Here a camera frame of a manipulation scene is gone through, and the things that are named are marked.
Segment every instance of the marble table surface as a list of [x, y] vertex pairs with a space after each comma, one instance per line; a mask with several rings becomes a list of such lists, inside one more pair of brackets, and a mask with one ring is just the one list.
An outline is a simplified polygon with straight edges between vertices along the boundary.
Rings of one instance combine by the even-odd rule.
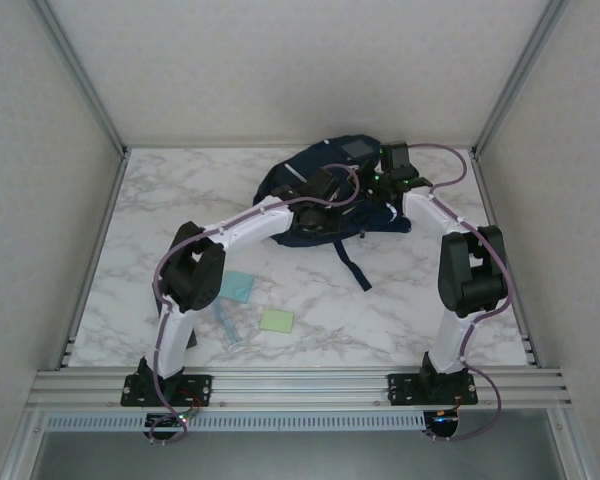
[[[188, 220], [214, 223], [249, 207], [268, 169], [299, 150], [133, 150], [69, 366], [136, 366], [155, 341], [153, 270], [178, 227]], [[434, 183], [460, 171], [448, 152], [421, 149], [411, 157]], [[440, 195], [460, 215], [486, 223], [471, 172]], [[199, 312], [198, 345], [187, 351], [186, 365], [419, 365], [443, 311], [439, 247], [417, 225], [408, 234], [369, 233], [344, 243], [373, 285], [366, 293], [332, 245], [293, 249], [268, 239], [229, 258], [226, 269], [256, 276], [249, 303], [222, 300], [242, 342], [230, 347], [214, 309], [207, 308]], [[263, 308], [293, 312], [291, 334], [260, 330]], [[526, 363], [511, 311], [481, 327], [476, 337], [469, 354], [475, 364]]]

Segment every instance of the light blue cloth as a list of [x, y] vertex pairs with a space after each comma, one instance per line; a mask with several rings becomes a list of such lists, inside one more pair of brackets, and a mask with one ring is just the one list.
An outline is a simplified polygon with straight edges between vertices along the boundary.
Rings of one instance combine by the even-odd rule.
[[247, 303], [255, 278], [248, 273], [234, 272], [232, 270], [225, 271], [222, 276], [222, 286], [220, 287], [218, 296]]

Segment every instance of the white wall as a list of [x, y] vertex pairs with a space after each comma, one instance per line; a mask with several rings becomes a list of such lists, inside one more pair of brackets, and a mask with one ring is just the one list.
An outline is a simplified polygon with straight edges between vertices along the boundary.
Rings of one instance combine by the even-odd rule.
[[115, 168], [27, 2], [0, 0], [0, 464], [63, 341]]
[[131, 146], [469, 145], [546, 0], [52, 0]]
[[600, 1], [572, 1], [481, 160], [529, 313], [600, 459]]

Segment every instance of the backpack strap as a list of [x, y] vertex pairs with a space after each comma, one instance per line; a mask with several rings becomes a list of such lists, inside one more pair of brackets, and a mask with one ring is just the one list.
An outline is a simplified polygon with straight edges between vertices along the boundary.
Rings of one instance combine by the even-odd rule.
[[360, 267], [358, 267], [358, 265], [351, 261], [349, 255], [347, 255], [347, 251], [344, 249], [342, 240], [337, 240], [333, 242], [333, 246], [336, 247], [336, 252], [338, 253], [338, 257], [340, 257], [342, 263], [344, 263], [347, 266], [347, 268], [351, 270], [351, 273], [353, 273], [353, 276], [356, 277], [356, 280], [358, 281], [362, 289], [365, 292], [367, 290], [370, 290], [371, 284], [369, 283], [369, 280], [367, 280], [367, 277], [364, 276], [364, 273], [362, 273]]

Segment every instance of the navy backpack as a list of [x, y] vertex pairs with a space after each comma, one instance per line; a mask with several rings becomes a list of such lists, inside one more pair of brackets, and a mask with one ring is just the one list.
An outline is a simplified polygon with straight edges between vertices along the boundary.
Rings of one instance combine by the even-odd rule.
[[[367, 135], [345, 135], [324, 140], [274, 166], [258, 187], [253, 204], [262, 201], [279, 187], [288, 185], [296, 188], [302, 185], [321, 167], [330, 163], [341, 163], [357, 169], [369, 160], [377, 159], [379, 162], [379, 158], [380, 142]], [[335, 169], [330, 172], [341, 181], [336, 200], [344, 200], [351, 196], [353, 188], [346, 181], [347, 172]], [[271, 238], [280, 245], [288, 247], [312, 247], [333, 243], [340, 260], [347, 265], [366, 292], [371, 288], [371, 284], [360, 268], [349, 259], [342, 240], [355, 235], [364, 238], [365, 232], [407, 233], [411, 230], [411, 222], [402, 217], [392, 206], [374, 202], [362, 191], [351, 204], [339, 208], [342, 216], [337, 233], [322, 234], [292, 227]]]

